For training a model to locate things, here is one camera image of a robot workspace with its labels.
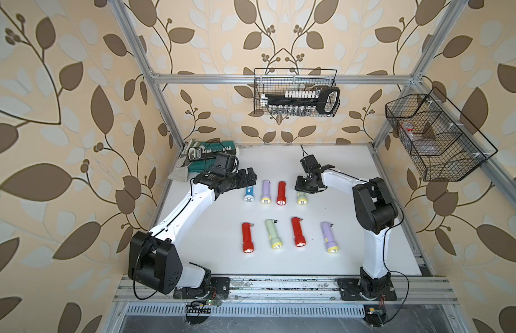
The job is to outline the green flashlight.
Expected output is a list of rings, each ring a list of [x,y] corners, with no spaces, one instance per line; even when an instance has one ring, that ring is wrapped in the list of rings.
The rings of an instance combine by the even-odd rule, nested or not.
[[[270,239],[270,245],[271,245],[271,248],[274,250],[280,249],[283,246],[282,241],[281,241],[279,234],[277,232],[277,229],[276,229],[276,223],[277,223],[277,221],[273,220],[273,219],[266,220],[266,229],[267,229],[268,236]]]
[[[308,203],[308,198],[304,192],[299,191],[297,193],[297,203],[298,205],[306,205]]]

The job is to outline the blue flashlight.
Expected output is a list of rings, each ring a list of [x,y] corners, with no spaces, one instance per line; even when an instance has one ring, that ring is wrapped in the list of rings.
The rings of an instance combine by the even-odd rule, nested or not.
[[[245,188],[245,196],[244,196],[244,201],[245,202],[248,202],[248,203],[251,203],[255,200],[255,196],[254,196],[254,187],[253,186],[249,186],[249,187],[246,187]]]

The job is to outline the purple flashlight back row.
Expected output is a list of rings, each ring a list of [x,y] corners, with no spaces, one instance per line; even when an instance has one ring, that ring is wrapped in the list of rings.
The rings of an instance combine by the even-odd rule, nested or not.
[[[264,180],[262,183],[261,203],[264,205],[271,203],[270,181],[269,180]]]

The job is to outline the red flashlight back row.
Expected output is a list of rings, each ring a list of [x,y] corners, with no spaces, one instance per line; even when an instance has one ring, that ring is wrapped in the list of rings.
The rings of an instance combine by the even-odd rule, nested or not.
[[[278,192],[277,192],[277,205],[285,205],[286,204],[286,182],[280,181],[278,184]]]

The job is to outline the green flashlight front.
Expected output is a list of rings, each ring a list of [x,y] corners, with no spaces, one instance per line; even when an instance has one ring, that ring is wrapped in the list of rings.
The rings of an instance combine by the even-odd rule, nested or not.
[[[277,229],[276,229],[276,223],[277,223],[277,221],[273,220],[273,219],[266,220],[266,229],[267,229],[268,236],[270,239],[270,245],[271,245],[271,248],[274,250],[280,249],[283,246],[282,241],[281,241],[279,234],[277,232]]]

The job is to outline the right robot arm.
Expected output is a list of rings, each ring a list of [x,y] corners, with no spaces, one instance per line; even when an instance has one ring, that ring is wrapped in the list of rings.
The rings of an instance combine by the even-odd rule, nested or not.
[[[357,290],[363,298],[375,299],[391,286],[387,243],[399,215],[387,185],[382,178],[363,180],[333,165],[322,166],[314,155],[304,156],[300,163],[306,175],[298,176],[296,191],[317,194],[331,187],[353,196],[356,219],[365,230],[365,257]]]

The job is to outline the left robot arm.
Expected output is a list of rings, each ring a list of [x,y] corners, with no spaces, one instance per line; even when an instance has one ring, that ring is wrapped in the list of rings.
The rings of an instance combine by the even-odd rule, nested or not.
[[[241,169],[238,158],[218,153],[209,169],[190,180],[189,191],[162,222],[149,231],[138,231],[130,242],[128,277],[133,288],[140,283],[155,293],[167,295],[178,289],[204,297],[211,290],[211,271],[197,264],[182,263],[180,242],[202,213],[228,191],[256,184],[252,167]]]

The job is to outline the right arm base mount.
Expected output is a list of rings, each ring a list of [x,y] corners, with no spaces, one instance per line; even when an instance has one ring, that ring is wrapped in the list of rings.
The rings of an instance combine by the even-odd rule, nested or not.
[[[398,299],[391,275],[378,279],[344,277],[338,278],[336,282],[342,301],[396,301]]]

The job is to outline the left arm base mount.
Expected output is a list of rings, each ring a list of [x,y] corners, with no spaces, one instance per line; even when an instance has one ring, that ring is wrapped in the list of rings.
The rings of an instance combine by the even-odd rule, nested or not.
[[[178,300],[225,300],[230,293],[229,277],[208,277],[198,288],[183,287],[175,289],[173,298]]]

